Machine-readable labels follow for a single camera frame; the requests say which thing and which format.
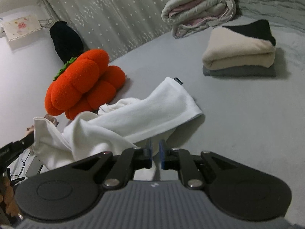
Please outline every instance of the black plush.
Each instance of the black plush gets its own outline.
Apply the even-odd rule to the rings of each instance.
[[[55,50],[64,63],[83,53],[83,42],[66,22],[56,22],[50,28],[50,34]]]
[[[241,26],[223,26],[236,33],[240,33],[247,37],[257,38],[260,40],[269,40],[273,46],[276,41],[272,36],[270,25],[267,20],[258,20],[247,25]]]

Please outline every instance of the white fabric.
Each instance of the white fabric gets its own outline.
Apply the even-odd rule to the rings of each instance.
[[[42,29],[36,15],[28,15],[4,22],[3,28],[9,41],[20,39]]]
[[[121,107],[124,107],[126,105],[129,105],[129,104],[133,104],[133,103],[137,103],[137,102],[140,102],[141,100],[140,99],[137,99],[137,98],[125,98],[125,99],[121,99],[121,100],[118,100],[118,102],[116,104],[112,104],[112,105],[109,105],[109,104],[104,104],[104,105],[101,105],[100,106],[100,109],[98,110],[98,115],[103,115],[105,113],[109,113],[113,110],[116,110],[118,108],[121,108]]]
[[[133,143],[169,131],[201,114],[187,91],[167,77],[142,101],[101,116],[91,112],[79,114],[62,134],[45,118],[34,118],[33,150],[51,170],[102,151],[119,155],[134,147]],[[144,178],[152,179],[153,172],[146,171]]]

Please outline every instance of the orange pumpkin plush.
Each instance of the orange pumpkin plush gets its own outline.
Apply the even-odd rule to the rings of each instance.
[[[93,111],[109,103],[125,83],[125,73],[118,66],[108,66],[104,50],[89,50],[71,59],[59,71],[45,96],[48,114],[65,112],[73,120],[80,112]]]

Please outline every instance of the gray folded cloth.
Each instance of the gray folded cloth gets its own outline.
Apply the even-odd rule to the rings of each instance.
[[[205,76],[213,77],[276,77],[274,64],[269,68],[259,65],[243,65],[218,70],[209,70],[203,66],[202,72]]]

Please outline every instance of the person's hand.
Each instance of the person's hand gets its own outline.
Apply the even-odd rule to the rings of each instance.
[[[14,199],[14,190],[11,187],[11,182],[7,177],[3,178],[3,183],[6,188],[4,196],[0,194],[0,202],[4,201],[6,205],[5,212],[10,216],[18,216],[19,208]]]

